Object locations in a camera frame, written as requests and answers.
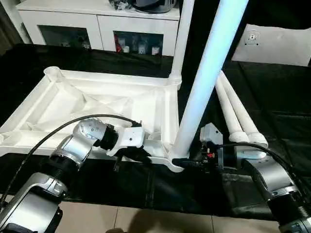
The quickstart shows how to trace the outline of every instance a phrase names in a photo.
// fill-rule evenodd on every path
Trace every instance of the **black cloth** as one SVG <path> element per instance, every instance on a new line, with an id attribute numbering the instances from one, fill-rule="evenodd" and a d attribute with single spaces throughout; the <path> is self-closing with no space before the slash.
<path id="1" fill-rule="evenodd" d="M 19 66 L 11 64 L 19 59 Z M 0 93 L 0 123 L 43 77 L 43 69 L 108 72 L 167 78 L 171 57 L 116 54 L 97 50 L 19 45 L 0 58 L 6 86 Z M 187 57 L 183 83 L 178 92 L 179 117 L 183 115 L 197 63 Z M 284 156 L 302 171 L 311 159 L 311 93 L 307 67 L 226 62 L 223 68 L 258 129 L 266 136 L 269 148 Z M 228 139 L 228 131 L 217 95 L 212 93 L 200 127 L 213 122 Z M 191 156 L 200 148 L 198 134 Z M 25 155 L 6 154 L 0 158 L 0 192 L 12 178 Z M 10 194 L 15 194 L 29 176 L 38 170 L 45 156 L 34 155 L 23 168 Z M 170 172 L 165 166 L 147 168 L 139 163 L 121 163 L 113 172 L 113 162 L 88 159 L 72 184 L 67 200 L 137 208 L 150 208 L 194 214 L 273 219 L 250 176 L 236 174 L 211 176 L 199 171 Z"/>

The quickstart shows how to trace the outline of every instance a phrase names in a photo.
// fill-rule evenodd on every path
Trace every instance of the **silver robotic arm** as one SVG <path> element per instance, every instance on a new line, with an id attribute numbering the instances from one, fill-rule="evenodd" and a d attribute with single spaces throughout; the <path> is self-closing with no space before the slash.
<path id="1" fill-rule="evenodd" d="M 250 143 L 223 144 L 222 134 L 211 123 L 201 129 L 200 141 L 203 146 L 197 159 L 173 159 L 173 163 L 185 168 L 196 167 L 209 173 L 221 172 L 224 168 L 248 171 L 282 233 L 311 233 L 311 212 L 301 192 L 288 171 L 263 152 L 265 148 Z M 223 153 L 225 147 L 234 147 L 235 151 L 235 156 L 230 156 L 229 166 Z"/>
<path id="2" fill-rule="evenodd" d="M 130 158 L 124 149 L 131 148 L 133 159 L 148 161 L 142 149 L 142 127 L 123 128 L 115 131 L 97 119 L 81 120 L 51 154 L 42 171 L 34 173 L 0 213 L 0 232 L 53 233 L 61 218 L 58 207 L 67 195 L 68 186 L 75 178 L 93 146 L 100 146 L 107 154 Z"/>

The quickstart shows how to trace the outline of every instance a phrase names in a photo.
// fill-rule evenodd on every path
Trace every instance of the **white pipe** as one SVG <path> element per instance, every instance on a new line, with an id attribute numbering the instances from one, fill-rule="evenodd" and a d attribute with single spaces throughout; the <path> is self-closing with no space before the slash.
<path id="1" fill-rule="evenodd" d="M 172 71 L 168 79 L 169 84 L 181 84 L 181 70 L 185 57 L 193 6 L 194 0 L 184 0 L 179 21 Z"/>
<path id="2" fill-rule="evenodd" d="M 249 142 L 248 136 L 242 130 L 242 127 L 239 123 L 237 116 L 233 110 L 233 107 L 230 103 L 230 100 L 225 92 L 222 81 L 220 78 L 216 82 L 216 92 L 218 99 L 225 117 L 225 122 L 229 130 L 229 141 L 231 142 Z"/>
<path id="3" fill-rule="evenodd" d="M 227 77 L 222 71 L 220 72 L 219 78 L 221 79 L 224 89 L 235 111 L 235 114 L 239 119 L 243 131 L 247 134 L 249 141 L 254 143 L 261 143 L 268 146 L 267 140 L 261 133 L 259 133 L 252 118 L 249 116 L 247 110 L 245 109 L 238 95 L 235 93 L 233 87 L 231 86 Z"/>
<path id="4" fill-rule="evenodd" d="M 185 158 L 229 52 L 248 0 L 221 0 L 169 157 Z"/>

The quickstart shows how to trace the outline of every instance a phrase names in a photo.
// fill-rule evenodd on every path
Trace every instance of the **white cabinet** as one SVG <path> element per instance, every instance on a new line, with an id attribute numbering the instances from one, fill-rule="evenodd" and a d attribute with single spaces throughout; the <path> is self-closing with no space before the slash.
<path id="1" fill-rule="evenodd" d="M 102 50 L 103 44 L 96 15 L 19 11 L 34 44 L 60 45 Z"/>
<path id="2" fill-rule="evenodd" d="M 147 14 L 108 0 L 26 0 L 17 9 L 34 44 L 174 56 L 178 6 Z"/>
<path id="3" fill-rule="evenodd" d="M 120 42 L 131 52 L 174 56 L 178 21 L 98 16 L 98 22 L 105 50 L 116 51 Z"/>

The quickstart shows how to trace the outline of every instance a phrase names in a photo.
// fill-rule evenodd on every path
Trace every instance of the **black cable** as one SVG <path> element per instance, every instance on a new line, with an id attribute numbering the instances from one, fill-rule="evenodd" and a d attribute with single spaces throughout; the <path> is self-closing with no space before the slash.
<path id="1" fill-rule="evenodd" d="M 50 132 L 48 135 L 46 135 L 43 139 L 41 139 L 26 155 L 26 157 L 24 158 L 24 160 L 21 162 L 18 170 L 16 171 L 14 177 L 12 178 L 12 180 L 10 181 L 10 183 L 8 184 L 8 186 L 6 187 L 1 200 L 0 200 L 0 211 L 2 209 L 3 203 L 5 202 L 5 199 L 8 195 L 8 192 L 13 184 L 13 182 L 15 181 L 18 173 L 20 172 L 20 170 L 22 169 L 23 165 L 29 160 L 30 156 L 35 152 L 36 149 L 38 149 L 39 146 L 41 146 L 46 140 L 48 140 L 51 136 L 53 136 L 55 133 L 57 133 L 58 131 L 60 131 L 61 129 L 65 128 L 66 126 L 80 121 L 80 120 L 84 120 L 84 119 L 88 119 L 88 118 L 92 118 L 92 117 L 109 117 L 109 118 L 117 118 L 117 119 L 121 119 L 121 120 L 125 120 L 128 122 L 131 122 L 133 126 L 137 126 L 139 125 L 138 122 L 131 120 L 129 118 L 123 117 L 123 116 L 117 116 L 117 115 L 110 115 L 110 114 L 93 114 L 93 115 L 87 115 L 87 116 L 81 116 L 78 117 L 76 119 L 73 119 L 71 121 L 66 122 L 65 124 L 61 125 L 60 127 L 58 127 L 57 129 L 55 129 L 54 131 Z"/>
<path id="2" fill-rule="evenodd" d="M 304 184 L 311 191 L 311 186 L 304 179 L 300 178 L 297 175 L 297 173 L 299 173 L 300 175 L 304 177 L 311 177 L 311 174 L 295 170 L 293 166 L 290 165 L 288 162 L 286 162 L 279 154 L 275 153 L 274 151 L 266 147 L 263 147 L 261 145 L 254 144 L 254 143 L 248 143 L 248 142 L 228 143 L 228 144 L 215 145 L 215 146 L 218 149 L 225 148 L 225 147 L 247 146 L 247 147 L 254 147 L 263 152 L 266 152 L 267 154 L 271 155 L 272 158 L 274 158 L 278 163 L 280 163 L 282 167 L 284 167 L 284 169 L 289 173 L 290 177 L 294 180 L 295 185 L 298 187 L 298 189 L 301 192 L 303 192 L 307 196 L 307 193 L 304 187 L 302 186 L 302 184 Z"/>

